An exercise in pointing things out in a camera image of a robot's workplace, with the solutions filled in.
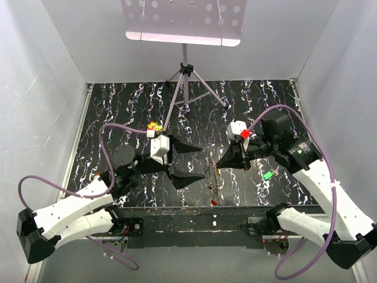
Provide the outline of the metal key ring disc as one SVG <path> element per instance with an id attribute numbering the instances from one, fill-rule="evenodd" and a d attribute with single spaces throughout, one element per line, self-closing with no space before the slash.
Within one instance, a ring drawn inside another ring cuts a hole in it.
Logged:
<path id="1" fill-rule="evenodd" d="M 219 196 L 219 177 L 216 176 L 215 170 L 217 169 L 216 163 L 211 156 L 207 156 L 205 159 L 204 172 L 207 180 L 207 187 L 211 194 L 211 200 L 215 200 L 217 204 L 220 203 Z"/>

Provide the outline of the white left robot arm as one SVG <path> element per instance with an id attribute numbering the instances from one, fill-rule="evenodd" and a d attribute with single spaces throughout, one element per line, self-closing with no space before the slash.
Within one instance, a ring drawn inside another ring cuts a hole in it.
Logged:
<path id="1" fill-rule="evenodd" d="M 119 146 L 110 158 L 111 167 L 89 185 L 53 205 L 20 211 L 16 234 L 29 264 L 48 258 L 60 246 L 93 234 L 127 237 L 143 234 L 141 217 L 124 216 L 114 202 L 138 186 L 141 175 L 165 172 L 176 189 L 204 179 L 173 165 L 173 153 L 200 152 L 201 147 L 173 135 L 151 139 L 149 154 L 132 146 Z"/>

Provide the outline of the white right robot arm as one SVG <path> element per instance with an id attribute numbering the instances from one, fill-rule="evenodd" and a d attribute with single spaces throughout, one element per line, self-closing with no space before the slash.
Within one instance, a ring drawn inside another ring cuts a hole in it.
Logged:
<path id="1" fill-rule="evenodd" d="M 328 217 L 335 220 L 335 228 L 331 232 L 329 223 L 281 203 L 268 210 L 266 218 L 255 223 L 253 230 L 273 234 L 286 230 L 319 246 L 328 239 L 329 258 L 343 269 L 351 268 L 376 248 L 376 223 L 358 208 L 339 182 L 331 181 L 320 151 L 310 140 L 295 137 L 285 113 L 273 110 L 261 122 L 262 134 L 255 137 L 243 121 L 227 126 L 230 146 L 217 162 L 217 168 L 248 170 L 252 160 L 274 157 L 304 185 Z"/>

